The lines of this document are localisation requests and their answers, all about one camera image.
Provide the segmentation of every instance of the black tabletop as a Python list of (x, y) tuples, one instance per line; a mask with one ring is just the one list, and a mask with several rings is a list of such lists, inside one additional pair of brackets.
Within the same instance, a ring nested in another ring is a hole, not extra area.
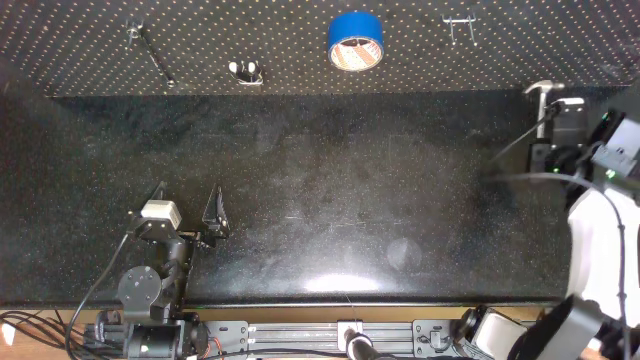
[[(574, 89), (590, 101), (611, 89)], [(188, 306), (546, 302), (571, 239), (555, 184), (482, 181), (533, 124), (520, 91), (1, 100), (0, 306), (74, 306), (160, 181), (201, 228), (214, 184), (232, 235), (199, 248)], [(503, 171), (524, 170), (526, 144)], [(90, 306), (148, 263), (131, 242)]]

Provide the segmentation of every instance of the black pegboard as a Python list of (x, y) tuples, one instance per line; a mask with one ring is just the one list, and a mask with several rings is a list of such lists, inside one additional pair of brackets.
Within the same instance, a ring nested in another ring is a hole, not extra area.
[[(640, 75), (640, 5), (618, 1), (24, 1), (0, 3), (0, 54), (51, 96), (318, 94), (505, 89), (550, 79), (626, 85)], [(347, 73), (327, 56), (327, 28), (349, 11), (376, 15), (385, 56)], [(442, 16), (475, 15), (455, 25)], [(144, 21), (178, 86), (166, 88), (125, 23)], [(259, 88), (231, 60), (258, 60)]]

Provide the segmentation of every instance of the hammer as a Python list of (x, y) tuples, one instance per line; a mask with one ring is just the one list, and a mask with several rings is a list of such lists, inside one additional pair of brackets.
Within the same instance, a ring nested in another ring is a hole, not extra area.
[[(533, 89), (540, 88), (540, 104), (538, 105), (538, 120), (540, 121), (544, 118), (545, 108), (547, 107), (547, 93), (551, 90), (562, 90), (564, 89), (563, 83), (553, 83), (551, 80), (542, 80), (537, 83), (529, 86), (527, 90), (524, 91), (525, 94), (530, 93)], [(540, 124), (538, 126), (538, 130), (536, 133), (538, 138), (544, 137), (544, 124)]]

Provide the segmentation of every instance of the blue tape roll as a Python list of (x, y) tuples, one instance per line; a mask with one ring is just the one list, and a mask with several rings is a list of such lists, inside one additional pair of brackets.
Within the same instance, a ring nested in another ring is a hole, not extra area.
[(339, 69), (361, 71), (376, 66), (384, 55), (382, 24), (363, 12), (346, 13), (329, 25), (329, 61)]

